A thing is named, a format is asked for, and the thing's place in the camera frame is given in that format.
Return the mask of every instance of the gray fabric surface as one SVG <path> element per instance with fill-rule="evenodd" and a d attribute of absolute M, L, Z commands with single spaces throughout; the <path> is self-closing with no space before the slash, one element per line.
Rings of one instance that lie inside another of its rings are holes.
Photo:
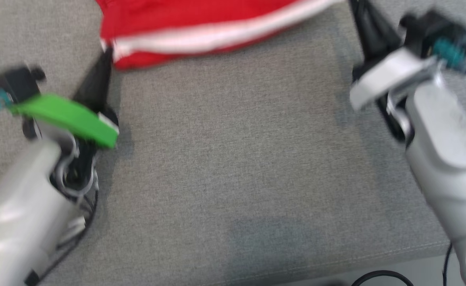
<path fill-rule="evenodd" d="M 433 3 L 378 2 L 394 23 Z M 466 0 L 439 5 L 466 19 Z M 38 63 L 69 96 L 100 21 L 92 0 L 0 0 L 0 67 Z M 274 284 L 442 254 L 403 148 L 374 106 L 349 107 L 361 58 L 342 3 L 232 54 L 115 72 L 97 220 L 44 284 Z M 450 86 L 466 105 L 466 79 Z M 26 144 L 0 113 L 0 178 Z"/>

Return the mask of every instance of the red cloth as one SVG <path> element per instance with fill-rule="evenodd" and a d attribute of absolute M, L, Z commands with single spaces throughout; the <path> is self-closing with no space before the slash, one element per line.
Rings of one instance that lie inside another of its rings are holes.
<path fill-rule="evenodd" d="M 266 27 L 263 27 L 264 22 L 251 24 L 253 19 L 264 19 L 264 16 L 271 13 L 285 11 L 284 8 L 297 2 L 333 3 L 339 0 L 96 1 L 104 13 L 101 40 L 105 45 L 113 45 L 115 66 L 127 69 L 159 64 L 190 54 L 232 50 L 257 42 L 286 27 L 279 27 L 277 23 L 280 20 L 277 19 L 267 22 Z M 286 16 L 279 15 L 279 18 L 284 20 Z M 244 23 L 251 27 L 247 36 L 241 33 L 241 29 L 245 28 Z M 207 30 L 203 33 L 196 32 L 195 37 L 184 37 L 194 27 Z M 163 35 L 167 31 L 173 34 Z M 231 31 L 235 34 L 229 41 L 224 33 Z"/>

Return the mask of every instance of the red garment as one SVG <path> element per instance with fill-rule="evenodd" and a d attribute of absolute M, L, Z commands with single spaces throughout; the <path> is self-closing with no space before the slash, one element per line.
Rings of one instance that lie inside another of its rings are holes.
<path fill-rule="evenodd" d="M 275 34 L 341 0 L 96 0 L 103 44 L 119 69 L 228 51 Z"/>

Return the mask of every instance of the black cable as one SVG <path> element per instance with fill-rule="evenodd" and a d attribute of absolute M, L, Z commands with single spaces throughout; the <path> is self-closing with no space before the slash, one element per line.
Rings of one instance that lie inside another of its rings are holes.
<path fill-rule="evenodd" d="M 62 253 L 62 255 L 46 269 L 46 271 L 39 277 L 39 282 L 37 282 L 37 284 L 41 283 L 41 281 L 43 281 L 46 277 L 48 277 L 48 274 L 50 274 L 51 271 L 53 271 L 62 261 L 64 261 L 64 259 L 66 259 L 67 256 L 69 256 L 69 254 L 78 246 L 81 239 L 83 239 L 83 237 L 86 235 L 86 233 L 88 232 L 88 229 L 90 229 L 90 226 L 94 220 L 95 210 L 97 210 L 98 200 L 99 200 L 99 191 L 95 190 L 95 199 L 94 199 L 94 203 L 92 207 L 92 212 L 90 213 L 90 217 L 88 218 L 88 220 L 86 220 L 85 229 L 79 235 L 77 235 L 74 239 L 70 240 L 70 242 L 74 242 L 74 243 L 71 246 L 69 246 L 69 248 L 64 253 Z"/>
<path fill-rule="evenodd" d="M 447 271 L 449 268 L 450 254 L 452 252 L 452 242 L 450 242 L 449 248 L 447 250 L 447 255 L 445 256 L 445 265 L 443 265 L 443 286 L 447 286 Z"/>
<path fill-rule="evenodd" d="M 353 282 L 351 286 L 359 286 L 369 279 L 373 279 L 375 277 L 380 277 L 380 276 L 394 277 L 394 278 L 399 279 L 400 281 L 403 281 L 404 284 L 406 284 L 407 286 L 413 286 L 413 283 L 411 283 L 411 281 L 409 281 L 409 279 L 407 279 L 404 275 L 402 275 L 401 273 L 398 273 L 395 271 L 389 271 L 389 270 L 378 270 L 378 271 L 369 272 L 366 275 L 358 278 L 355 282 Z"/>

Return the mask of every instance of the stitching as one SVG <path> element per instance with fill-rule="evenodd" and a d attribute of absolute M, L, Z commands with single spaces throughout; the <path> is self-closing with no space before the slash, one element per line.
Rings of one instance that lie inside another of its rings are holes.
<path fill-rule="evenodd" d="M 198 286 L 210 286 L 210 285 L 219 285 L 220 286 L 220 285 L 228 284 L 229 282 L 233 282 L 233 281 L 247 280 L 247 279 L 257 279 L 257 277 L 266 277 L 268 275 L 273 275 L 273 274 L 279 274 L 279 273 L 285 273 L 285 272 L 298 273 L 298 272 L 306 271 L 308 268 L 316 268 L 316 267 L 319 267 L 319 266 L 329 267 L 329 266 L 332 266 L 332 265 L 341 264 L 343 262 L 358 263 L 360 261 L 367 261 L 367 260 L 376 259 L 376 258 L 380 258 L 380 257 L 387 257 L 387 256 L 392 255 L 394 252 L 398 252 L 397 254 L 400 254 L 400 253 L 412 252 L 412 251 L 416 251 L 416 250 L 422 250 L 422 249 L 427 249 L 427 248 L 444 246 L 444 245 L 448 245 L 448 244 L 449 244 L 448 241 L 438 241 L 438 242 L 433 242 L 433 243 L 420 244 L 420 245 L 417 245 L 417 246 L 404 247 L 404 248 L 399 248 L 399 249 L 395 249 L 395 250 L 375 253 L 375 254 L 372 254 L 372 255 L 364 255 L 364 256 L 361 256 L 361 257 L 353 257 L 353 258 L 350 258 L 350 259 L 340 259 L 340 260 L 336 260 L 336 261 L 332 261 L 332 262 L 325 262 L 325 263 L 318 263 L 318 264 L 312 264 L 312 265 L 307 265 L 307 266 L 288 268 L 288 269 L 273 271 L 273 272 L 264 273 L 264 274 L 250 275 L 250 276 L 245 276 L 245 277 L 241 277 L 241 278 L 223 280 L 223 281 L 207 283 L 207 284 L 200 284 Z"/>

